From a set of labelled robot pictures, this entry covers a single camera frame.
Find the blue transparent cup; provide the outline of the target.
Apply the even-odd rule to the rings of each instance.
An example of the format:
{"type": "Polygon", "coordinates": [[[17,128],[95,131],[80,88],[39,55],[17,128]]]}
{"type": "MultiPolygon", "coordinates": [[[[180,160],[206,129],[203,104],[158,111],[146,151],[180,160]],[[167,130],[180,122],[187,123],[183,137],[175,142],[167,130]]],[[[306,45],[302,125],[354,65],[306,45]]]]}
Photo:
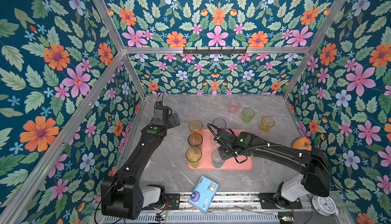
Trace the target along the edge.
{"type": "Polygon", "coordinates": [[[212,122],[212,125],[213,125],[212,127],[216,130],[226,129],[226,127],[227,127],[226,121],[222,118],[214,119],[212,122]]]}

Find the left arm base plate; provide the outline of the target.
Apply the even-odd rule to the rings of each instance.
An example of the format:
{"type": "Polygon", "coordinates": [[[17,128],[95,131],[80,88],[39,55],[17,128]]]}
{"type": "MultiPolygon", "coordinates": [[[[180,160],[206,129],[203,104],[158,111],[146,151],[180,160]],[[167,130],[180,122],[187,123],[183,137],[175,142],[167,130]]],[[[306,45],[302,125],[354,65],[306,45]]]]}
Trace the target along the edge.
{"type": "Polygon", "coordinates": [[[181,195],[179,193],[167,193],[164,200],[161,199],[157,203],[148,205],[147,207],[143,208],[143,210],[179,210],[180,197],[181,195]]]}

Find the dark grey plastic cup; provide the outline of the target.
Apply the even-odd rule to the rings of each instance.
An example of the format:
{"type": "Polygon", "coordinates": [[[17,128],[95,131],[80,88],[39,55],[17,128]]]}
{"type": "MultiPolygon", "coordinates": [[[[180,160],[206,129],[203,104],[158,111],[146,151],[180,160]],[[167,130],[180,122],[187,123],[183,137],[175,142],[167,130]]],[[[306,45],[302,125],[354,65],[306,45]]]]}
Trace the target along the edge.
{"type": "Polygon", "coordinates": [[[191,146],[191,147],[198,147],[202,144],[203,142],[203,136],[199,133],[192,133],[188,139],[188,144],[191,146]]]}

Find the pink transparent cup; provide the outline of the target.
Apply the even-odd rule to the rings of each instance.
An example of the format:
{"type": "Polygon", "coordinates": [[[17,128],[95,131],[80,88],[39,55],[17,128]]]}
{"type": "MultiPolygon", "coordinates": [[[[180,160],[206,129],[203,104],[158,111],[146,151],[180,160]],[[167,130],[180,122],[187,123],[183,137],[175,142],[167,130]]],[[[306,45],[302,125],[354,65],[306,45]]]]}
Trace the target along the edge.
{"type": "Polygon", "coordinates": [[[241,105],[240,101],[237,99],[229,100],[229,102],[228,102],[229,113],[232,115],[236,114],[239,111],[240,105],[241,105]]]}

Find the light green tall cup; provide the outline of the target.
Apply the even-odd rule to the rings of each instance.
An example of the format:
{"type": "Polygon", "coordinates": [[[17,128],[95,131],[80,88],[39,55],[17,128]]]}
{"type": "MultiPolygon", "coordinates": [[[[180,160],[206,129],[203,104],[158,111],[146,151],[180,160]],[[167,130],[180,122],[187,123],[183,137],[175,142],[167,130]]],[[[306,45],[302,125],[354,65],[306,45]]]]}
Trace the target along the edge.
{"type": "Polygon", "coordinates": [[[201,158],[202,151],[197,146],[192,146],[186,151],[186,159],[193,168],[197,168],[199,166],[201,158]]]}

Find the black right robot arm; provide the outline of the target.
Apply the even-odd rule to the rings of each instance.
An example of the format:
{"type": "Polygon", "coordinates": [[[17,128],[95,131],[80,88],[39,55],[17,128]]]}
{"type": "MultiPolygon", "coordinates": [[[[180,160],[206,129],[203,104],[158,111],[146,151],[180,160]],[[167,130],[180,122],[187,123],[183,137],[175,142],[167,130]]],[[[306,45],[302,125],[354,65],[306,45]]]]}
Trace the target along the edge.
{"type": "Polygon", "coordinates": [[[211,124],[208,125],[208,130],[220,145],[218,151],[222,160],[234,158],[241,164],[246,160],[238,161],[238,157],[254,156],[279,163],[298,172],[293,179],[281,182],[272,198],[267,198],[260,193],[260,199],[274,203],[280,208],[287,208],[308,194],[323,198],[329,196],[331,167],[321,149],[294,149],[269,142],[248,132],[241,132],[237,136],[231,129],[222,129],[211,124]]]}

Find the clear transparent cup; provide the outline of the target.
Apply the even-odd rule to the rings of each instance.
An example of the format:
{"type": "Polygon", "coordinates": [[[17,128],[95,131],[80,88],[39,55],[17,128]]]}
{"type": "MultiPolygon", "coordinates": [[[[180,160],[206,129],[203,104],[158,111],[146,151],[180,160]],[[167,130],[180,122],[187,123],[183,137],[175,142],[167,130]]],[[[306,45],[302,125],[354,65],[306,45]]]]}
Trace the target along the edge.
{"type": "Polygon", "coordinates": [[[211,137],[210,137],[210,142],[211,142],[214,146],[216,146],[216,147],[219,147],[219,146],[220,146],[220,144],[217,142],[217,140],[216,140],[216,138],[215,138],[214,135],[211,135],[211,137]]]}

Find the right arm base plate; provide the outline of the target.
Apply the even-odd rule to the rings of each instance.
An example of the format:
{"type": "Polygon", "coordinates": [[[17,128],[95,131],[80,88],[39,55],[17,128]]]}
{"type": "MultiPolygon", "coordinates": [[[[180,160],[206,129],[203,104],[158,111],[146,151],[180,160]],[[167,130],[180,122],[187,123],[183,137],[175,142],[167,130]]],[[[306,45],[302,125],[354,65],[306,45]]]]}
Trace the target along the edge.
{"type": "Polygon", "coordinates": [[[261,192],[258,194],[262,209],[302,209],[301,201],[298,199],[294,202],[286,201],[285,199],[277,199],[275,192],[261,192]]]}

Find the green short cup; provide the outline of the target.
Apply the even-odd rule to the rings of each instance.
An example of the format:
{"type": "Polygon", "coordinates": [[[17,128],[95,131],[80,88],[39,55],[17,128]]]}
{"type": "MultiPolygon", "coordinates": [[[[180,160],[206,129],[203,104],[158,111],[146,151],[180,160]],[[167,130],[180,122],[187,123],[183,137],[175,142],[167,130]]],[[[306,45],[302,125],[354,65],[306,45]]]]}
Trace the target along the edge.
{"type": "Polygon", "coordinates": [[[256,113],[252,108],[250,107],[244,108],[242,111],[242,121],[246,124],[250,123],[253,120],[255,114],[256,113]]]}

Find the teal frosted cup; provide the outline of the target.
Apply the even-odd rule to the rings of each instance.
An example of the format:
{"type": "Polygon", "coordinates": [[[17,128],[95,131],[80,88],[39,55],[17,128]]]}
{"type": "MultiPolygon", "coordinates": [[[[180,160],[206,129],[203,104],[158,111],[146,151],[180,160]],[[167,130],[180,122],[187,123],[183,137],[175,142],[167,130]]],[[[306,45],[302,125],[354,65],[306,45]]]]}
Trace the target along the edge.
{"type": "Polygon", "coordinates": [[[211,160],[212,160],[213,167],[216,168],[216,169],[220,169],[224,165],[224,163],[225,163],[225,161],[220,156],[220,153],[219,153],[218,149],[214,150],[211,153],[211,160]]]}

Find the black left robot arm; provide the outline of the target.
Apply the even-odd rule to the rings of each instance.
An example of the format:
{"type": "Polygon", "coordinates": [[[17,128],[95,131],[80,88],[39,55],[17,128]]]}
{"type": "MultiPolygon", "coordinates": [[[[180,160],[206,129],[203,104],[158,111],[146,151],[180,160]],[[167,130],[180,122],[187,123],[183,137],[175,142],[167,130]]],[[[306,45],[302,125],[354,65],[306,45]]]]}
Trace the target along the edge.
{"type": "Polygon", "coordinates": [[[164,186],[150,184],[142,189],[139,181],[168,129],[179,125],[179,117],[174,113],[155,116],[150,124],[141,130],[139,143],[128,160],[113,176],[104,178],[101,183],[100,205],[103,215],[135,220],[144,208],[166,204],[164,186]]]}

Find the yellow plastic cup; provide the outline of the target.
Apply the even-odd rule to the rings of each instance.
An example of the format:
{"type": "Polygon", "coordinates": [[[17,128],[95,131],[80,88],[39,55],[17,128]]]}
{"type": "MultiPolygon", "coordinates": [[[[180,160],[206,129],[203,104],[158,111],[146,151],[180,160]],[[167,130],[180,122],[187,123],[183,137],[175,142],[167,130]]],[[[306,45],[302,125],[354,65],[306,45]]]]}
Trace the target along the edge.
{"type": "Polygon", "coordinates": [[[198,133],[203,129],[203,123],[199,120],[193,120],[188,124],[191,133],[198,133]]]}

